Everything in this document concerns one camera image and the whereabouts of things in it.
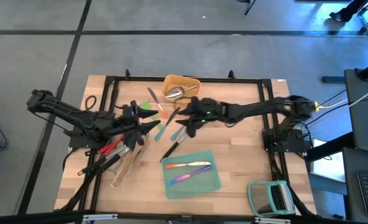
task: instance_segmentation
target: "black floor stripe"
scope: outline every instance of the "black floor stripe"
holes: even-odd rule
[[[76,30],[0,30],[0,35],[75,35]]]
[[[256,31],[256,30],[84,30],[82,35],[294,35],[362,36],[359,31]]]
[[[62,99],[62,95],[63,92],[65,90],[65,86],[67,84],[67,80],[71,71],[71,67],[72,67],[72,63],[73,63],[73,59],[75,57],[76,54],[76,50],[78,48],[79,45],[79,40],[81,37],[81,31],[83,30],[83,26],[85,25],[85,21],[87,18],[87,15],[89,13],[89,8],[91,5],[91,0],[87,0],[86,4],[85,4],[85,8],[83,10],[82,13],[82,17],[80,19],[80,23],[78,26],[78,30],[76,31],[76,35],[75,38],[73,39],[73,43],[71,46],[71,50],[68,54],[68,58],[67,58],[67,64],[66,67],[63,71],[61,80],[60,80],[60,84],[58,85],[57,88],[57,94],[56,94],[56,98],[58,100]],[[51,114],[48,119],[51,122],[55,121],[55,115]],[[30,198],[32,196],[32,193],[34,191],[35,185],[36,185],[36,181],[37,181],[37,176],[39,175],[40,172],[40,168],[42,166],[42,162],[46,153],[46,149],[47,149],[47,144],[50,140],[50,136],[52,134],[52,130],[53,130],[53,124],[52,123],[47,123],[46,127],[44,129],[42,138],[39,140],[39,144],[38,144],[38,148],[37,148],[37,152],[36,152],[36,158],[35,158],[35,162],[34,165],[32,166],[32,170],[30,172],[30,176],[28,178],[27,184],[25,185],[25,190],[24,193],[22,194],[22,200],[21,203],[19,205],[18,208],[18,212],[17,214],[25,214],[27,212],[29,203],[30,203]]]

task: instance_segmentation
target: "metal scoop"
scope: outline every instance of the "metal scoop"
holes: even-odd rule
[[[181,86],[176,86],[175,88],[172,88],[171,90],[169,90],[167,92],[166,98],[168,98],[168,99],[180,99],[186,91],[193,90],[197,87],[198,87],[198,85],[193,85],[193,86],[190,86],[190,87],[184,89]]]

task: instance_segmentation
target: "red-handled tool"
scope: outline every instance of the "red-handled tool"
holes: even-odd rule
[[[116,146],[123,141],[123,134],[121,135],[121,137],[119,138],[119,140],[108,144],[107,146],[102,147],[101,149],[98,149],[97,153],[104,153],[104,155],[108,155],[109,153],[112,152],[112,150],[114,150],[114,148],[116,148]]]

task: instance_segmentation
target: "grater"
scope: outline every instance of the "grater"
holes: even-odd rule
[[[249,184],[249,201],[258,217],[295,213],[292,195],[286,181],[255,181]]]

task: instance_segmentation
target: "yellow cable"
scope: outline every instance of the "yellow cable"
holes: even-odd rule
[[[339,104],[341,104],[341,103],[343,103],[345,101],[347,101],[347,99],[342,100],[339,103],[335,103],[335,104],[330,105],[330,106],[320,106],[320,105],[317,105],[317,106],[315,106],[315,111],[319,111],[320,109],[332,108],[332,107],[337,106],[337,105],[339,105]]]

